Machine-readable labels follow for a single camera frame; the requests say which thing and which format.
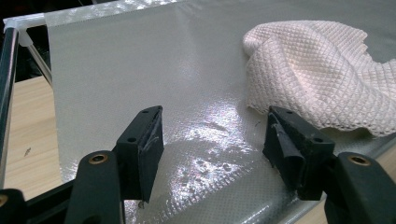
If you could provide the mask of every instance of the wooden table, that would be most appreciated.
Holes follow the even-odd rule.
[[[43,77],[15,85],[5,187],[21,189],[27,200],[61,184],[53,102]],[[378,160],[396,182],[396,147]],[[327,223],[323,203],[297,223]]]

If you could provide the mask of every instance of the metal rod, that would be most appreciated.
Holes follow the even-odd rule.
[[[7,28],[0,59],[0,189],[4,187],[12,90],[18,54],[18,30]]]
[[[34,45],[28,46],[26,48],[29,49],[29,52],[32,55],[33,59],[35,60],[35,63],[37,64],[37,67],[40,70],[41,74],[43,74],[43,76],[48,81],[49,85],[52,87],[52,73],[49,67],[47,66],[46,62],[44,62],[43,58],[38,53]]]

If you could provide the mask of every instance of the gray surface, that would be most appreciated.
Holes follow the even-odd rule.
[[[264,116],[245,107],[243,35],[269,21],[339,21],[368,34],[377,62],[396,55],[392,1],[193,1],[49,27],[64,180],[113,148],[142,108],[163,105],[165,151],[151,201],[129,222],[276,222],[307,205],[262,156]],[[337,151],[375,154],[390,137],[326,131]]]

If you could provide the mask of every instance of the white textured towel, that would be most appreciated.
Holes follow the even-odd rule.
[[[296,111],[318,128],[396,132],[396,60],[376,63],[362,30],[332,21],[282,21],[244,37],[247,105]]]

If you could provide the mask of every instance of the clear plastic sheet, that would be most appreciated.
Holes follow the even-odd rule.
[[[165,150],[150,203],[139,209],[128,202],[129,223],[292,222],[314,204],[285,189],[262,155],[266,117],[246,108],[242,37],[255,25],[340,21],[368,33],[377,61],[396,52],[391,2],[217,0],[110,12],[111,6],[102,5],[103,13],[98,6],[50,13],[46,20],[64,181],[84,155],[113,148],[139,110],[163,106]],[[337,153],[372,156],[394,137],[325,132]]]

